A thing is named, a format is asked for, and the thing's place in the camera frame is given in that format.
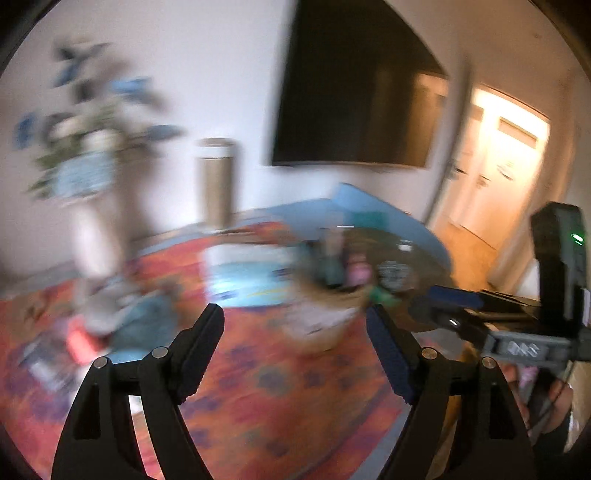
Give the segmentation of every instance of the white wall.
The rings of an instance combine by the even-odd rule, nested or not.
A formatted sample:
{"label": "white wall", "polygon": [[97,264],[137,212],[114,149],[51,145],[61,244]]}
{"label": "white wall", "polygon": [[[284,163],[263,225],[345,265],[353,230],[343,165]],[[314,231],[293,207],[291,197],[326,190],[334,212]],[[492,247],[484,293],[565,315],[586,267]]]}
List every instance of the white wall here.
{"label": "white wall", "polygon": [[38,151],[12,150],[20,116],[62,111],[66,88],[48,86],[61,65],[53,40],[87,34],[108,41],[105,58],[121,75],[149,75],[164,108],[159,122],[188,132],[160,148],[150,165],[126,168],[123,197],[132,236],[163,232],[203,217],[195,142],[231,137],[240,145],[236,202],[240,210],[330,196],[346,181],[422,219],[453,141],[454,75],[462,68],[453,22],[444,2],[390,0],[452,75],[450,99],[426,170],[371,171],[360,167],[267,167],[274,135],[292,0],[62,0],[23,42],[0,78],[0,261],[28,275],[70,259],[68,214],[23,194],[38,176]]}
{"label": "white wall", "polygon": [[[583,212],[587,233],[591,232],[591,83],[582,72],[573,80],[574,110],[574,151],[571,179],[563,202],[577,205]],[[587,263],[591,264],[591,251],[587,243]],[[517,290],[518,295],[539,298],[540,271],[533,262]],[[591,269],[587,271],[587,282],[591,284]]]}

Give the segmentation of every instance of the door handle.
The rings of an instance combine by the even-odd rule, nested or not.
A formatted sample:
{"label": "door handle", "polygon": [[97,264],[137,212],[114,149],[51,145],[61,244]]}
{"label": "door handle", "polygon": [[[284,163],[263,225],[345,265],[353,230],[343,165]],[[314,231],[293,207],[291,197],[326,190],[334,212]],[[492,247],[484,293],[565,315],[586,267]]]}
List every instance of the door handle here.
{"label": "door handle", "polygon": [[479,187],[486,187],[486,186],[488,186],[490,181],[491,181],[490,178],[485,177],[484,175],[478,175],[477,185]]}

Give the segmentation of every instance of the potted plant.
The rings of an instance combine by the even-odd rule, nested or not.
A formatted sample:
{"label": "potted plant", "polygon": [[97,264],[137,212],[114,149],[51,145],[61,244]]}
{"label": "potted plant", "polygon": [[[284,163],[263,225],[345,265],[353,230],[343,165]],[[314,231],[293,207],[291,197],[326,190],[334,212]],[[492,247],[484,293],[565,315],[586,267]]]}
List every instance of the potted plant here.
{"label": "potted plant", "polygon": [[53,87],[69,87],[68,112],[41,116],[28,113],[15,129],[15,146],[30,147],[35,138],[44,153],[34,160],[41,177],[28,191],[38,199],[58,199],[72,212],[73,252],[83,277],[104,280],[120,274],[126,245],[113,213],[102,207],[101,197],[112,191],[119,166],[149,144],[180,134],[175,125],[132,129],[124,121],[126,104],[151,102],[150,79],[118,79],[102,87],[88,75],[107,44],[84,46],[61,42],[55,46],[64,67]]}

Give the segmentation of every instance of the black bracket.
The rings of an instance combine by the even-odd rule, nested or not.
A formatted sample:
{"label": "black bracket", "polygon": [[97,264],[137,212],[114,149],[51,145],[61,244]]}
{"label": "black bracket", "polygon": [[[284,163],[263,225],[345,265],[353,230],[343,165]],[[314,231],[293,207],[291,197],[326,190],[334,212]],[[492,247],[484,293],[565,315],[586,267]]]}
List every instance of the black bracket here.
{"label": "black bracket", "polygon": [[178,409],[194,394],[224,330],[223,310],[208,305],[169,348],[114,365],[93,363],[57,446],[52,480],[145,480],[129,409],[140,395],[154,451],[167,480],[212,480]]}
{"label": "black bracket", "polygon": [[412,405],[379,480],[424,480],[440,445],[447,403],[462,396],[452,451],[440,480],[535,479],[534,455],[513,395],[490,357],[472,364],[419,346],[380,305],[367,331],[394,393]]}

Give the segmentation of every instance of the ceiling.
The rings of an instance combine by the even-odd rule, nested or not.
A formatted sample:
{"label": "ceiling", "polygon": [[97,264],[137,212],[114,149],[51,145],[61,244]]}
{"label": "ceiling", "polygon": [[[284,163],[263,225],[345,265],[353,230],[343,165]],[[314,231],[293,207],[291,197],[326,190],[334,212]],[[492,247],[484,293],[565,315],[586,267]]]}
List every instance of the ceiling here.
{"label": "ceiling", "polygon": [[450,0],[460,43],[470,52],[481,45],[514,56],[519,63],[556,80],[578,62],[558,30],[528,0]]}

